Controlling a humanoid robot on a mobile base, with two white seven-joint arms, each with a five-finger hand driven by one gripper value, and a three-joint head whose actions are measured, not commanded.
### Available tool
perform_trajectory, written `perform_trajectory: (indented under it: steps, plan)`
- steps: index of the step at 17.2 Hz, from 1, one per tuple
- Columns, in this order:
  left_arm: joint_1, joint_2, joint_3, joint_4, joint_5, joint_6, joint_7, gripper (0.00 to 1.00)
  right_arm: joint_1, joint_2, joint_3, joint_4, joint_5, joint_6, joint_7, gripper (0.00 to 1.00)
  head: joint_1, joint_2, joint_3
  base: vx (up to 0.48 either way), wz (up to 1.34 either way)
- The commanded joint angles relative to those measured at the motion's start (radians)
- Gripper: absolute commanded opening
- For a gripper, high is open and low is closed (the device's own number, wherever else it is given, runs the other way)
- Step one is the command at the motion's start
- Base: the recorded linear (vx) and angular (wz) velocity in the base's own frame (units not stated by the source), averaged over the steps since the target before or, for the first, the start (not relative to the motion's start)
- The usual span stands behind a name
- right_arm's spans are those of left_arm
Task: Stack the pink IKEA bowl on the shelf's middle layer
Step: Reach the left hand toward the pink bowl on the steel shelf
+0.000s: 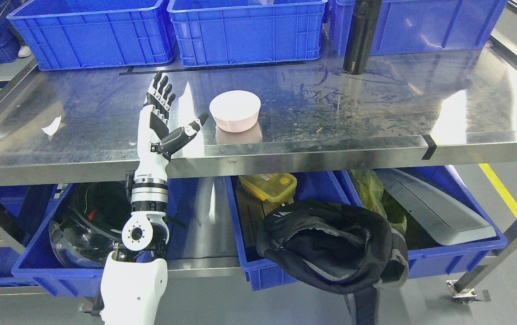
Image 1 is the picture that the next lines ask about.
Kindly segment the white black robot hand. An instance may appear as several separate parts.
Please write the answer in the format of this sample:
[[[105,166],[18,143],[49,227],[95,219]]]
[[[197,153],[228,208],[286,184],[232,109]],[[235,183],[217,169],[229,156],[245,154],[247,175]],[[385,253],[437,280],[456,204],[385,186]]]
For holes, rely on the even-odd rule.
[[[167,181],[166,167],[172,155],[195,138],[209,117],[208,113],[202,113],[192,122],[170,131],[170,108],[176,98],[172,90],[168,76],[159,71],[145,93],[137,128],[139,165],[134,172],[135,183]]]

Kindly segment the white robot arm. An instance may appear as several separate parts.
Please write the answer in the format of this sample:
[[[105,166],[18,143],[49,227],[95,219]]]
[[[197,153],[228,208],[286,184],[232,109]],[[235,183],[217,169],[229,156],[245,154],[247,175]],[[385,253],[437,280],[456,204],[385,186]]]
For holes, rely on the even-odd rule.
[[[135,171],[130,189],[130,218],[121,245],[105,264],[101,294],[106,325],[153,325],[168,283],[165,222],[168,177],[164,172]]]

